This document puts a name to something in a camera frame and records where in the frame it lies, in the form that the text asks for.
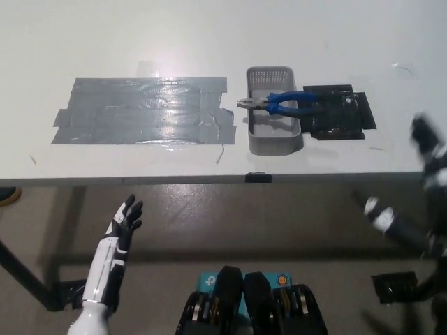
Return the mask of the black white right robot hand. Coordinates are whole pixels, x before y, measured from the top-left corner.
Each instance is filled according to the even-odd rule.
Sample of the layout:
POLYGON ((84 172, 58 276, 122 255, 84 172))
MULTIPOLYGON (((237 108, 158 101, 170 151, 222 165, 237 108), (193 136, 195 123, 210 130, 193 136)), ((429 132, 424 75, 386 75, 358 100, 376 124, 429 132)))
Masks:
POLYGON ((429 118, 418 114, 411 124, 411 138, 423 161, 422 182, 426 197, 429 230, 411 223, 378 198, 355 193, 364 216, 380 233, 423 255, 446 259, 446 142, 429 118))

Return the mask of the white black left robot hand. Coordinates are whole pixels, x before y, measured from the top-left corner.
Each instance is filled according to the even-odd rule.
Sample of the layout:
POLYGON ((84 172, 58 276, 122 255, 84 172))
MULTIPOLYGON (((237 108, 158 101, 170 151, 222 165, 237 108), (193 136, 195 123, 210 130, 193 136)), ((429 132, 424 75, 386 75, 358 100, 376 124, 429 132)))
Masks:
POLYGON ((103 304, 110 313, 117 310, 133 233, 142 224, 142 206, 143 202, 130 195, 112 217, 91 263, 84 302, 103 304))

